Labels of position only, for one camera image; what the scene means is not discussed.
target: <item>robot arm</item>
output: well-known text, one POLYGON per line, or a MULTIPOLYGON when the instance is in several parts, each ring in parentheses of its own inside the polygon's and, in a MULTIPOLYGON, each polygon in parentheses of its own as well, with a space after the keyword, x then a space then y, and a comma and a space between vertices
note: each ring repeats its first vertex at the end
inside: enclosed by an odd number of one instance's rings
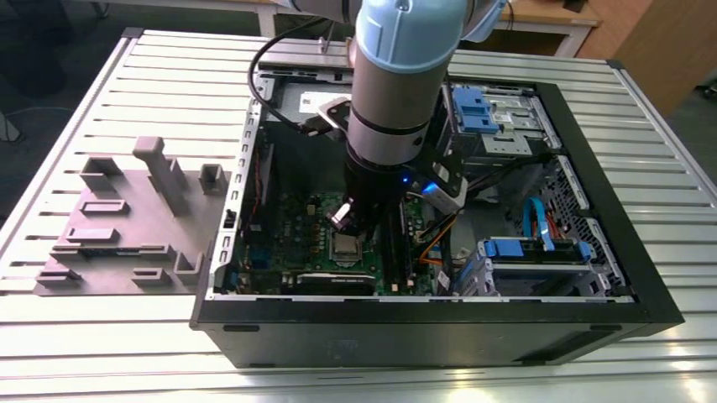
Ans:
POLYGON ((457 42, 484 40, 507 0, 276 2, 356 26, 345 195, 328 214, 331 225, 371 237, 413 184, 441 212, 459 209, 465 191, 459 157, 429 149, 425 133, 457 42))

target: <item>gray floor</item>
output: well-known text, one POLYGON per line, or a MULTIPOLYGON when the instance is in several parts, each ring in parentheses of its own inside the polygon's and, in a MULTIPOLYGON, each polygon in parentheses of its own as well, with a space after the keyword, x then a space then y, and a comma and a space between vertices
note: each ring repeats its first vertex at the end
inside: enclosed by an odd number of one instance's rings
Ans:
MULTIPOLYGON (((58 48, 66 72, 66 88, 44 99, 22 97, 0 78, 0 109, 4 112, 28 107, 74 108, 101 68, 121 31, 128 26, 221 34, 259 34, 256 17, 251 13, 230 13, 182 8, 154 8, 113 4, 109 18, 98 21, 88 3, 66 3, 77 39, 58 48)), ((8 16, 0 3, 0 21, 8 16)), ((296 25, 297 18, 281 16, 277 29, 296 25)), ((0 223, 9 215, 22 190, 44 160, 69 113, 58 110, 30 111, 10 118, 24 132, 24 142, 0 143, 0 223)), ((717 101, 707 101, 694 92, 668 118, 678 136, 702 164, 706 173, 717 180, 717 101)))

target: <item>black cable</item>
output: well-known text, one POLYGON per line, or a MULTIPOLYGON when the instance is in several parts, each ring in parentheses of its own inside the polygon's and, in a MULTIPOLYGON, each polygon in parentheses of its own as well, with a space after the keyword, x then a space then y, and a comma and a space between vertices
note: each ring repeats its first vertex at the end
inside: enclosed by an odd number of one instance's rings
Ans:
POLYGON ((511 0, 507 0, 508 16, 507 16, 507 30, 512 31, 512 25, 515 24, 515 10, 512 9, 511 0))
POLYGON ((256 90, 256 85, 253 84, 253 70, 256 69, 256 64, 259 63, 259 59, 267 53, 267 51, 271 49, 271 47, 281 40, 284 39, 289 34, 295 33, 295 31, 299 31, 300 29, 311 28, 315 25, 319 25, 323 21, 325 21, 325 18, 319 18, 317 20, 313 20, 305 24, 299 25, 297 27, 289 29, 284 33, 276 35, 259 49, 256 52, 256 55, 251 59, 251 63, 248 64, 248 90, 251 91, 251 95, 256 99, 256 102, 261 104, 261 106, 267 109, 267 112, 271 113, 279 121, 289 126, 293 130, 296 130, 300 133, 304 133, 308 131, 300 124, 296 124, 291 122, 291 120, 281 115, 279 111, 268 104, 268 101, 261 98, 261 95, 259 95, 259 91, 256 90))
POLYGON ((552 158, 552 156, 554 156, 552 153, 543 153, 543 154, 534 155, 532 157, 515 159, 508 164, 503 165, 496 170, 483 175, 478 180, 469 182, 468 194, 465 198, 467 199, 474 198, 478 195, 478 193, 480 193, 480 191, 488 189, 490 187, 494 187, 494 185, 496 185, 499 181, 514 170, 518 170, 526 165, 543 164, 552 158))

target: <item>red wire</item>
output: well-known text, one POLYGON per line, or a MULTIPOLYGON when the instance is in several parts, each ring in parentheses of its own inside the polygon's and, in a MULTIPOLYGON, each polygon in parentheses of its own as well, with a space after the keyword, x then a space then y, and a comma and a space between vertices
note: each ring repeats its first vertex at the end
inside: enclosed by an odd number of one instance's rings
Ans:
POLYGON ((256 214, 256 210, 259 209, 259 203, 261 202, 261 183, 259 181, 259 152, 253 154, 253 188, 256 190, 256 201, 253 202, 251 214, 248 215, 247 225, 241 230, 243 233, 247 231, 248 225, 251 224, 251 220, 253 219, 253 215, 256 214))

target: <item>gray stand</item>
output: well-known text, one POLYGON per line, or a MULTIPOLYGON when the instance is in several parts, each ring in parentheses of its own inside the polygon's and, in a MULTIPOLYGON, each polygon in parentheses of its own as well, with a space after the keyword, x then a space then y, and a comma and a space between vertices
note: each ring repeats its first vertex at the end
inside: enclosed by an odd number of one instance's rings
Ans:
POLYGON ((218 166, 184 173, 160 138, 138 138, 145 170, 89 158, 64 235, 37 277, 41 296, 193 294, 224 205, 218 166))

